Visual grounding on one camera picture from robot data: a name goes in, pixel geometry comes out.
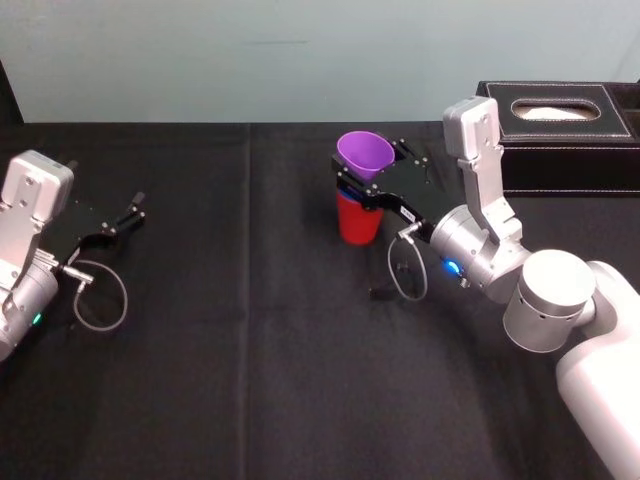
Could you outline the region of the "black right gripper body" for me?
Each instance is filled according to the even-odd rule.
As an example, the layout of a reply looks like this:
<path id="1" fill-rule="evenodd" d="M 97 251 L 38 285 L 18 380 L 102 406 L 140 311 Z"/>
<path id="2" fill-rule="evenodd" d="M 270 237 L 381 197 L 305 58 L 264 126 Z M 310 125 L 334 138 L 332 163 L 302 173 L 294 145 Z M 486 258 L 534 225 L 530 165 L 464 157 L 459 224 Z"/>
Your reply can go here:
<path id="1" fill-rule="evenodd" d="M 398 156 L 366 185 L 366 206 L 397 214 L 407 224 L 420 223 L 417 236 L 430 243 L 437 225 L 463 201 L 435 179 L 422 157 Z"/>

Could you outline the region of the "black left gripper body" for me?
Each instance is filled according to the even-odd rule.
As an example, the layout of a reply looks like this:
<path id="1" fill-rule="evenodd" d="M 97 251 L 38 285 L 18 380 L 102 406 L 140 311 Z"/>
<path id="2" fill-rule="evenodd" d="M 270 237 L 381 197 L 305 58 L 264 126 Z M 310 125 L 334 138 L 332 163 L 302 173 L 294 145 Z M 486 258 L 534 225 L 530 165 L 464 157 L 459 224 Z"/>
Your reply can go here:
<path id="1" fill-rule="evenodd" d="M 105 214 L 71 201 L 43 232 L 43 251 L 61 264 L 70 264 L 85 251 L 114 246 L 118 237 Z"/>

